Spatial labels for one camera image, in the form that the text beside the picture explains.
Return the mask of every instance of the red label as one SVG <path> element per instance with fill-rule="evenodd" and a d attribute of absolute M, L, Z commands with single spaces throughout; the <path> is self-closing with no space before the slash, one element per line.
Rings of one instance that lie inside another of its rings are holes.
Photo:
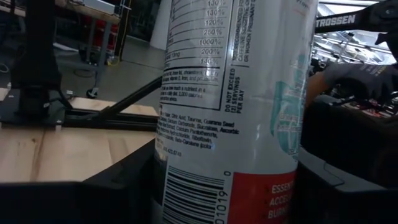
<path fill-rule="evenodd" d="M 229 224 L 275 224 L 287 221 L 295 171 L 259 175 L 234 173 Z"/>

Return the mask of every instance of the nutrition facts label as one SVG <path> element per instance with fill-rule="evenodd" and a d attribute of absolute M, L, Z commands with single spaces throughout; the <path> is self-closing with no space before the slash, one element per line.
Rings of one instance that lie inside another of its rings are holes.
<path fill-rule="evenodd" d="M 160 102 L 220 110 L 231 0 L 174 0 Z"/>

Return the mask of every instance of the teal graphic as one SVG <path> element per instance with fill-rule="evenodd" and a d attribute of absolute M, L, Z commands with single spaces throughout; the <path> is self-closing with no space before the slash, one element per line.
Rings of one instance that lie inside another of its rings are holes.
<path fill-rule="evenodd" d="M 296 160 L 301 138 L 307 58 L 302 54 L 294 63 L 294 83 L 275 84 L 270 126 L 271 134 L 278 138 L 280 148 Z"/>

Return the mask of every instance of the workbench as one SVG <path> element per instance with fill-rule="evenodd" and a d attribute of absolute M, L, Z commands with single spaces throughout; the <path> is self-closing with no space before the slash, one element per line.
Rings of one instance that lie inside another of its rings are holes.
<path fill-rule="evenodd" d="M 8 89 L 0 88 L 0 101 Z M 75 98 L 74 108 L 101 110 L 110 101 Z M 131 105 L 123 113 L 157 116 L 149 106 Z M 153 140 L 154 133 L 81 128 L 0 129 L 0 183 L 83 181 Z"/>
<path fill-rule="evenodd" d="M 0 0 L 0 2 L 9 4 L 10 0 Z M 104 63 L 106 61 L 106 54 L 108 51 L 108 41 L 109 41 L 109 35 L 111 33 L 111 26 L 112 26 L 112 24 L 119 24 L 120 18 L 117 15 L 109 15 L 107 13 L 97 11 L 90 7 L 86 7 L 84 5 L 71 3 L 68 0 L 55 0 L 55 4 L 59 7 L 69 9 L 76 13 L 92 17 L 88 43 L 85 43 L 85 44 L 81 43 L 81 45 L 85 45 L 85 47 L 87 48 L 86 62 L 76 63 L 71 60 L 62 60 L 62 59 L 58 58 L 57 63 L 58 63 L 58 65 L 61 65 L 61 66 L 96 72 L 95 85 L 92 89 L 87 91 L 88 97 L 95 98 L 96 95 L 98 94 L 98 86 L 101 83 L 101 79 L 102 79 L 103 73 L 105 71 L 106 65 Z M 0 6 L 0 11 L 10 12 L 10 9 L 6 6 Z M 17 8 L 15 8 L 14 14 L 19 17 L 25 17 L 25 10 L 17 7 Z M 94 51 L 93 40 L 94 40 L 95 27 L 96 27 L 95 25 L 96 25 L 97 19 L 105 21 L 106 25 L 104 27 L 103 41 L 101 43 L 101 47 L 99 50 L 98 63 L 91 64 L 90 63 L 90 55 L 91 55 L 92 51 Z"/>

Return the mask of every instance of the hand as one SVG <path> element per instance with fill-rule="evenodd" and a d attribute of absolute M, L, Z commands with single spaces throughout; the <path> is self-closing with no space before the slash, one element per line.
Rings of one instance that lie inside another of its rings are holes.
<path fill-rule="evenodd" d="M 328 86 L 347 86 L 355 97 L 362 99 L 384 101 L 398 90 L 398 70 L 391 65 L 334 63 L 322 74 Z"/>

